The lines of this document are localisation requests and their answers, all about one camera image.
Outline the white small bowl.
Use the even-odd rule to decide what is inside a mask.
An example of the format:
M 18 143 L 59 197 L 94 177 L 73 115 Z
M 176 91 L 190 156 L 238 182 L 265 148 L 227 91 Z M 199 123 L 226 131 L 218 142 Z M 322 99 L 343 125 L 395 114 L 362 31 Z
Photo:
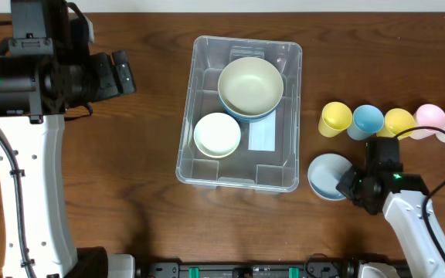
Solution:
M 230 115 L 211 113 L 199 120 L 193 135 L 195 146 L 205 156 L 224 158 L 238 148 L 241 129 Z

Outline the beige bowl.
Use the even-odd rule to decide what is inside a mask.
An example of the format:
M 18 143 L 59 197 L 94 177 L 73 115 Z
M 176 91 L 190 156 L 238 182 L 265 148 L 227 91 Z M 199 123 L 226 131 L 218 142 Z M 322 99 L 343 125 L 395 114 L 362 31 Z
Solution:
M 270 62 L 257 57 L 243 57 L 222 70 L 218 93 L 232 111 L 255 117 L 267 113 L 280 102 L 284 95 L 284 82 Z

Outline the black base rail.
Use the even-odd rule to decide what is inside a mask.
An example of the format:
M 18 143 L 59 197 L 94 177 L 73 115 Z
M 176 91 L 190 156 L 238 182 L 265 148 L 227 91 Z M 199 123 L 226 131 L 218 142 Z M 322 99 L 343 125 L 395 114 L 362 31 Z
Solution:
M 332 259 L 314 254 L 299 263 L 152 263 L 143 270 L 133 256 L 109 254 L 109 277 L 147 278 L 352 278 L 399 277 L 412 274 L 406 263 L 390 262 L 379 258 Z

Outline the light blue cup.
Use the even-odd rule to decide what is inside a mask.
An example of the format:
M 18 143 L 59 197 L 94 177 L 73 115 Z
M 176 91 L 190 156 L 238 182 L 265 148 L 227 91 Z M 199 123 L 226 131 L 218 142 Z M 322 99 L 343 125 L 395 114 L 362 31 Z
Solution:
M 362 141 L 379 132 L 384 125 L 384 115 L 380 109 L 372 105 L 361 105 L 352 114 L 353 121 L 347 129 L 351 139 Z

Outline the white label in container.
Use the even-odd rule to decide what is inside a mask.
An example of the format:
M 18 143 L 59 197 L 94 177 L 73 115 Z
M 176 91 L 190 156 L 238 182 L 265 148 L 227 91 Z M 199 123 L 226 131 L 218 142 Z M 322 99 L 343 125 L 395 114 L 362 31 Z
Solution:
M 250 151 L 275 151 L 276 112 L 250 123 L 248 149 Z

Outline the clear plastic storage container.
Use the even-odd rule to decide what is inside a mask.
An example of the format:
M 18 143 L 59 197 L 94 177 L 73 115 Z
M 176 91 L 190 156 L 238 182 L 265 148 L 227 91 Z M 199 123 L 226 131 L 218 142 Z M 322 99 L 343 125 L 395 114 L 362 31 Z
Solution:
M 243 57 L 272 63 L 284 82 L 276 111 L 275 151 L 248 149 L 251 122 L 239 120 L 241 140 L 225 158 L 205 156 L 193 131 L 207 114 L 222 113 L 217 81 L 224 67 Z M 295 42 L 200 36 L 193 46 L 189 85 L 175 173 L 179 181 L 204 187 L 247 188 L 269 194 L 292 192 L 300 181 L 300 113 L 303 50 Z

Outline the light blue small bowl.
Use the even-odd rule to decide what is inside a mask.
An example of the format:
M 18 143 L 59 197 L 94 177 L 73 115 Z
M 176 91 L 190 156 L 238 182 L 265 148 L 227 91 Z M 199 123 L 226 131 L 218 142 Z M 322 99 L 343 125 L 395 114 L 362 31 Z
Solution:
M 341 201 L 345 196 L 336 189 L 336 185 L 351 166 L 352 163 L 339 154 L 321 154 L 310 163 L 307 179 L 314 193 L 320 198 Z

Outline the dark blue bowl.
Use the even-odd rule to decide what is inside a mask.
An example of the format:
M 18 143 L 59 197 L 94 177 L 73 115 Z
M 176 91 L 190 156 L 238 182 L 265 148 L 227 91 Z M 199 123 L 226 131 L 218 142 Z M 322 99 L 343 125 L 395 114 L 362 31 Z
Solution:
M 281 105 L 281 102 L 279 102 L 272 110 L 268 111 L 265 114 L 261 114 L 255 117 L 248 117 L 248 116 L 243 116 L 241 114 L 238 114 L 234 111 L 232 111 L 222 100 L 221 97 L 218 97 L 219 102 L 221 103 L 222 107 L 224 108 L 225 112 L 227 112 L 230 116 L 236 118 L 237 120 L 241 120 L 243 122 L 257 122 L 259 120 L 264 119 L 265 117 L 270 116 L 273 112 L 276 112 L 278 107 Z

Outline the yellow cup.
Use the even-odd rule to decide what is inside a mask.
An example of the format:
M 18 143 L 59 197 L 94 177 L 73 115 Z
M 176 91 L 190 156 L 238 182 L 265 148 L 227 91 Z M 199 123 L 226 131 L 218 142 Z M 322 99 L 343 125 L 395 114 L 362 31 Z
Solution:
M 377 137 L 395 137 L 397 134 L 416 126 L 413 115 L 407 110 L 393 108 L 384 116 L 382 129 L 376 133 Z
M 335 137 L 352 124 L 351 109 L 341 102 L 326 104 L 318 122 L 318 131 L 324 137 Z

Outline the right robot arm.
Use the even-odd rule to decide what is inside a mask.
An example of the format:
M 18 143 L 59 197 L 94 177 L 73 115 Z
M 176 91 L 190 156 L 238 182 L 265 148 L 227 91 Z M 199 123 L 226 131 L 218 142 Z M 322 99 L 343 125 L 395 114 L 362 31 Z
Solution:
M 336 189 L 368 214 L 384 215 L 399 240 L 411 276 L 445 277 L 445 235 L 422 177 L 403 171 L 398 139 L 368 140 L 365 168 L 350 167 Z

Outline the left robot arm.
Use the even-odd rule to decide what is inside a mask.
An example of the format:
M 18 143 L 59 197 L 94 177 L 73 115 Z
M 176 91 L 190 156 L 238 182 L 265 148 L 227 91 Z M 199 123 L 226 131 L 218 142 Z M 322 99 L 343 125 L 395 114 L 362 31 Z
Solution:
M 134 257 L 77 248 L 66 214 L 67 111 L 136 90 L 127 54 L 90 53 L 90 20 L 67 1 L 13 1 L 0 42 L 5 277 L 133 277 Z

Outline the pink cup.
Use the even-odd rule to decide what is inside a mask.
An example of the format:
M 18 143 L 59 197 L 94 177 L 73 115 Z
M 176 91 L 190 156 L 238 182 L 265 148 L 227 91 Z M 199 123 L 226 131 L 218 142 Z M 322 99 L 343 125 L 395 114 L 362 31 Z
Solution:
M 434 104 L 424 104 L 420 106 L 413 115 L 417 127 L 428 126 L 445 128 L 445 112 Z M 435 130 L 419 129 L 411 133 L 410 137 L 415 140 L 424 139 L 436 134 Z

